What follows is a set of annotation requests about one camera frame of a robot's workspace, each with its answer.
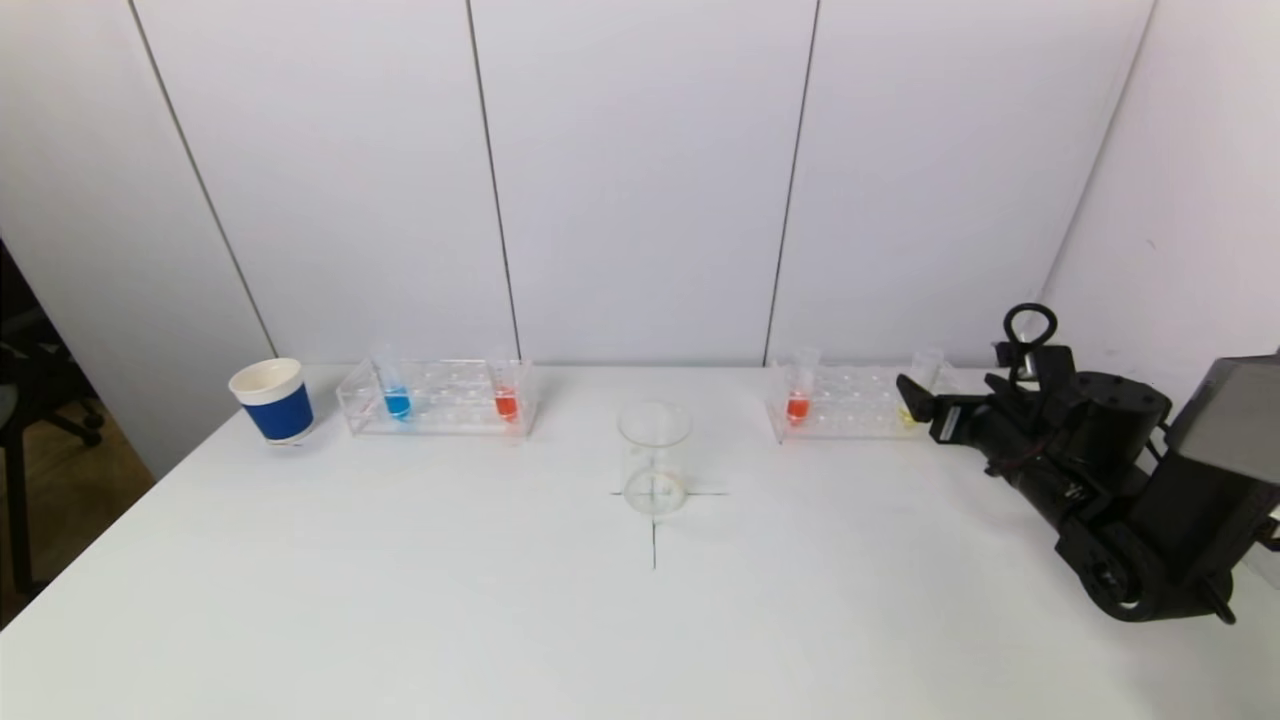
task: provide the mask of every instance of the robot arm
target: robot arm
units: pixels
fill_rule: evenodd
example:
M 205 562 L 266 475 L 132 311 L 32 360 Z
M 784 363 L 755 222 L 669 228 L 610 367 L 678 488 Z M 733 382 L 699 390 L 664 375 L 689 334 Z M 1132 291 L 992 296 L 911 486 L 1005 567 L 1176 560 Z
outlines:
M 1012 332 L 1023 311 L 1048 320 L 1032 342 Z M 1057 553 L 1108 615 L 1234 623 L 1231 569 L 1256 541 L 1275 550 L 1280 354 L 1216 361 L 1166 425 L 1167 397 L 1120 375 L 1078 373 L 1069 347 L 1047 345 L 1056 328 L 1048 307 L 1019 305 L 997 343 L 1010 373 L 987 375 L 991 395 L 933 396 L 900 375 L 902 400 L 938 443 L 982 451 L 987 474 L 1057 529 Z M 1019 384 L 1028 370 L 1038 389 Z M 1157 428 L 1166 429 L 1164 456 L 1149 441 Z M 1144 447 L 1158 461 L 1149 477 L 1134 465 Z

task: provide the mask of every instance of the red liquid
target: red liquid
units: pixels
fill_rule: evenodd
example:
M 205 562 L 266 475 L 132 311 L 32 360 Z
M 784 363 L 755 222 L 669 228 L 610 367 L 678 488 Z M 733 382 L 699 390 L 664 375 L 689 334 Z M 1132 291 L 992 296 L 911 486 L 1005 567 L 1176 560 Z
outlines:
M 799 425 L 808 416 L 809 397 L 799 392 L 792 392 L 791 398 L 787 400 L 787 419 L 791 420 L 792 425 Z
M 520 414 L 520 405 L 516 402 L 516 393 L 500 387 L 494 392 L 494 404 L 498 406 L 498 414 L 502 415 L 503 420 L 508 423 L 515 423 L 517 415 Z

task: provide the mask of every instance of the floor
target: floor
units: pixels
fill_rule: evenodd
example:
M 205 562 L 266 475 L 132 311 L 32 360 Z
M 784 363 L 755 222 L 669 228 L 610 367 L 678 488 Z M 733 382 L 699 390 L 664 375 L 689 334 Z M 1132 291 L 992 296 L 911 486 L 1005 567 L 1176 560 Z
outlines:
M 72 404 L 61 415 L 79 421 L 84 411 Z M 102 445 L 97 447 L 84 447 L 79 438 L 47 423 L 37 423 L 24 434 L 31 555 L 37 579 L 54 579 L 154 483 L 110 413 L 102 415 L 106 425 L 101 429 Z M 0 506 L 3 628 L 27 600 L 13 587 L 6 496 L 0 496 Z

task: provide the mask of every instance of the white cup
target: white cup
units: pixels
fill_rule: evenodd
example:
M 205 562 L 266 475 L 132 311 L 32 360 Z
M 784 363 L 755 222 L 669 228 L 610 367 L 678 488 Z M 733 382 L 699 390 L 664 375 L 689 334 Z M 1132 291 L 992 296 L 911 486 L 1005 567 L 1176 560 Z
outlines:
M 232 375 L 228 387 L 266 442 L 293 442 L 315 424 L 307 386 L 302 382 L 302 363 L 292 357 L 253 363 Z

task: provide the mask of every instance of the tabletop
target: tabletop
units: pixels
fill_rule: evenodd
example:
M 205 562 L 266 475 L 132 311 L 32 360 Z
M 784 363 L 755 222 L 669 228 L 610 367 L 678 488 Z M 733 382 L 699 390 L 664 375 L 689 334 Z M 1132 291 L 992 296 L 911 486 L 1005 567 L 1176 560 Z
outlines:
M 0 633 L 0 717 L 1274 717 L 1280 592 L 1097 610 L 970 448 L 780 445 L 763 369 L 543 368 L 527 439 L 238 413 Z M 694 418 L 690 496 L 620 497 L 617 411 Z

